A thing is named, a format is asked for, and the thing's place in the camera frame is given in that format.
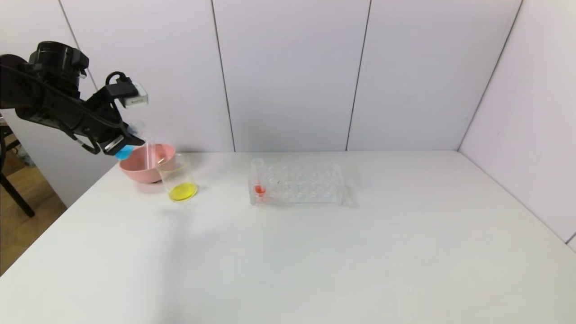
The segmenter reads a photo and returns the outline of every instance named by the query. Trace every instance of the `wall seam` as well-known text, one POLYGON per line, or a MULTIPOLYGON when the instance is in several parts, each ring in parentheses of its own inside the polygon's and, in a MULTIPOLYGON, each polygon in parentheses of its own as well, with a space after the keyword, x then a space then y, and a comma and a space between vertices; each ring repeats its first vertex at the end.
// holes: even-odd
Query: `wall seam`
POLYGON ((492 74, 490 74, 490 78, 488 79, 488 83, 486 83, 486 87, 484 88, 484 92, 482 93, 482 97, 480 97, 480 101, 478 102, 478 105, 476 106, 476 110, 474 110, 474 114, 472 115, 472 119, 470 119, 470 123, 468 124, 468 127, 466 128, 466 131, 464 132, 464 136, 462 136, 462 140, 460 141, 460 144, 458 145, 458 148, 456 149, 456 151, 460 151, 460 148, 462 147, 462 143, 464 143, 464 139, 466 138, 466 135, 468 135, 468 132, 470 131, 470 127, 472 126, 472 123, 474 122, 474 118, 476 117, 476 114, 478 113, 478 110, 480 108, 480 105, 482 105, 482 101, 484 100, 484 96, 486 95, 486 92, 488 91, 488 87, 490 86, 490 82, 492 82, 492 78, 494 77, 494 73, 496 72, 496 69, 498 68, 498 65, 500 64, 500 59, 502 58, 502 54, 504 53, 504 49, 506 48, 506 45, 508 44, 508 40, 510 39, 510 35, 512 34, 512 30, 514 29, 514 25, 516 24, 516 19, 518 19, 518 14, 520 14, 520 9, 522 8, 522 4, 524 3, 524 0, 520 0, 520 5, 518 6, 518 10, 516 11, 516 15, 514 16, 514 20, 512 21, 512 26, 510 26, 510 30, 508 31, 508 36, 506 36, 506 40, 504 41, 504 46, 502 46, 502 51, 500 51, 500 55, 498 56, 498 60, 496 60, 496 65, 494 65, 494 69, 492 70, 492 74))
POLYGON ((226 89, 226 78, 224 77, 224 64, 222 63, 222 51, 220 49, 220 38, 218 36, 218 25, 216 24, 216 10, 214 0, 210 0, 212 5, 212 18, 214 19, 214 31, 216 32, 216 43, 218 44, 218 57, 220 58, 220 69, 222 70, 222 82, 224 82, 224 95, 226 96, 226 108, 228 109, 228 121, 230 122, 230 134, 232 135, 232 147, 236 152, 236 142, 234 141, 234 130, 232 128, 232 116, 230 114, 230 102, 228 101, 228 90, 226 89))
POLYGON ((354 89, 354 99, 352 100, 352 111, 350 112, 350 124, 348 125, 348 136, 346 137, 346 147, 344 151, 348 151, 348 142, 350 142, 350 131, 352 130, 352 117, 354 116, 354 105, 356 105, 356 94, 358 93, 358 81, 360 80, 360 69, 362 68, 362 57, 364 56, 364 45, 366 45, 366 34, 368 33, 368 21, 370 20, 370 9, 372 8, 372 0, 368 4, 368 15, 366 16, 366 28, 364 29, 364 40, 362 41, 362 51, 360 52, 360 63, 358 64, 358 74, 356 75, 356 88, 354 89))

